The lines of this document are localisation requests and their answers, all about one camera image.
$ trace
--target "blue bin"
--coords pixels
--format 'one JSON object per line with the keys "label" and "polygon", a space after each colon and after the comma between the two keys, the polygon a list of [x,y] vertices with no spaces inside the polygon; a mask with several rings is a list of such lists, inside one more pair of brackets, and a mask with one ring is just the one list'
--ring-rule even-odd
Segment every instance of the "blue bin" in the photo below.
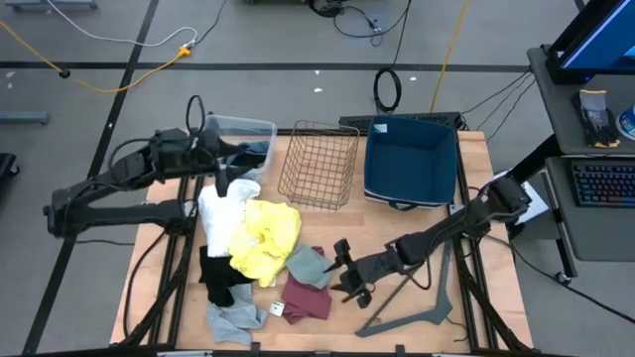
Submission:
{"label": "blue bin", "polygon": [[375,117],[366,141],[364,195],[400,210],[452,203],[456,147],[456,134],[449,126]]}

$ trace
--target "tag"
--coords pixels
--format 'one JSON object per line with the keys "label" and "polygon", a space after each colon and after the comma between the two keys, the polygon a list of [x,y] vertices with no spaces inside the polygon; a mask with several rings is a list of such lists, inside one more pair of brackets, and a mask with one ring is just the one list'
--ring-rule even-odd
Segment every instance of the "tag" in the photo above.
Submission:
{"label": "tag", "polygon": [[282,316],[282,311],[285,310],[285,305],[281,302],[273,301],[269,307],[269,313],[278,317]]}
{"label": "tag", "polygon": [[375,133],[388,133],[388,124],[375,124],[373,127],[375,128]]}

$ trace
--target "wire basket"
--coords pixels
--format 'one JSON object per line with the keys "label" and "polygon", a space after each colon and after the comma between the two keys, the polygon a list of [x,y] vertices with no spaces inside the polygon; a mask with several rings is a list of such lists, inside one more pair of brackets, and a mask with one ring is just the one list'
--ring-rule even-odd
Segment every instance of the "wire basket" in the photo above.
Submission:
{"label": "wire basket", "polygon": [[294,203],[338,210],[350,197],[358,143],[355,128],[296,122],[278,192]]}

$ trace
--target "yellow cloth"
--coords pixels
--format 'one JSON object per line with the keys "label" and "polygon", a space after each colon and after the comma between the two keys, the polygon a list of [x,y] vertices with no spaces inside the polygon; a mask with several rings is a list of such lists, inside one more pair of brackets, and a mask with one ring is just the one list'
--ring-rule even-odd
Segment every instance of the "yellow cloth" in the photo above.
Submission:
{"label": "yellow cloth", "polygon": [[300,212],[285,203],[250,199],[245,223],[229,243],[229,265],[267,288],[284,268],[300,234]]}

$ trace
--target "dark red towel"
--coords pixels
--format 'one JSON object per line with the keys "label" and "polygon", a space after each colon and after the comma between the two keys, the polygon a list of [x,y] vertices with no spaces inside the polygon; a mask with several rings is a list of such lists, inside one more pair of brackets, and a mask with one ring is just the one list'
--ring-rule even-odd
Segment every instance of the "dark red towel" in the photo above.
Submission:
{"label": "dark red towel", "polygon": [[[324,255],[322,248],[314,247],[314,249]],[[291,324],[304,317],[327,319],[332,302],[332,298],[328,295],[328,287],[320,290],[310,285],[300,284],[291,274],[282,291],[282,300],[285,302],[282,315]]]}

